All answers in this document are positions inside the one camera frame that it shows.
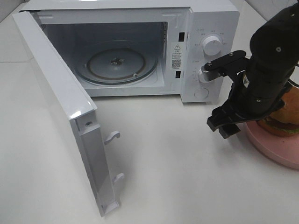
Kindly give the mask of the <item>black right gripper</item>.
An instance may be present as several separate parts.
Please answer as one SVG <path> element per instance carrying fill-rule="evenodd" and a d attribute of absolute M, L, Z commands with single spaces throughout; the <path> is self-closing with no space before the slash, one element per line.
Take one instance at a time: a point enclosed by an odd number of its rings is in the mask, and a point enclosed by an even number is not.
<path fill-rule="evenodd" d="M 219 129 L 224 139 L 240 132 L 233 121 L 252 121 L 266 117 L 282 107 L 284 83 L 268 83 L 262 78 L 255 78 L 244 83 L 246 77 L 237 77 L 224 106 L 215 108 L 207 119 L 212 131 Z"/>

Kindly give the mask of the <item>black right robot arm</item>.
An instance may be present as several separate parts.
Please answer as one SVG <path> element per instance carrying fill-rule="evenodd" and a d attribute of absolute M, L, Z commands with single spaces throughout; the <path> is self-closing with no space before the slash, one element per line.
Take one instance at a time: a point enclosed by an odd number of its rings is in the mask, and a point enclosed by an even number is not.
<path fill-rule="evenodd" d="M 289 78 L 299 61 L 299 6 L 284 8 L 250 40 L 251 57 L 237 50 L 206 63 L 202 72 L 213 80 L 232 80 L 228 99 L 207 119 L 223 138 L 239 132 L 238 124 L 261 120 L 282 108 L 282 96 L 290 90 Z"/>

